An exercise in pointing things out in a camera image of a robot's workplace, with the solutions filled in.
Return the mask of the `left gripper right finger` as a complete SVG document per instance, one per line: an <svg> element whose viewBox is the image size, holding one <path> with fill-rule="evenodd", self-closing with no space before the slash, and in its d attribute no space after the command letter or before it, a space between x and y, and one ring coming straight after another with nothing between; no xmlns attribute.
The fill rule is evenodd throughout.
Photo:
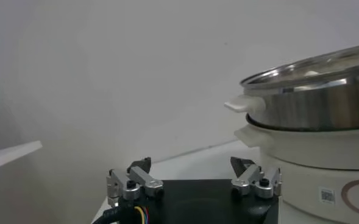
<svg viewBox="0 0 359 224"><path fill-rule="evenodd" d="M241 200L250 194L264 200L279 197L282 191L280 168L270 167L266 171L251 159L231 157L230 163L236 178L231 180L232 197Z"/></svg>

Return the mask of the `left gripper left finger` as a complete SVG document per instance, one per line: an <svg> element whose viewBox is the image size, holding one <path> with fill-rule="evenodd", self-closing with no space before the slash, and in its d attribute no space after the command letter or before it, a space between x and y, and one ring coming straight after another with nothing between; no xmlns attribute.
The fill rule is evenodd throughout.
<svg viewBox="0 0 359 224"><path fill-rule="evenodd" d="M119 200L135 201L142 197L160 200L165 194L162 180L150 176L152 160L146 157L130 164L125 172L110 169L106 177L107 203L119 205Z"/></svg>

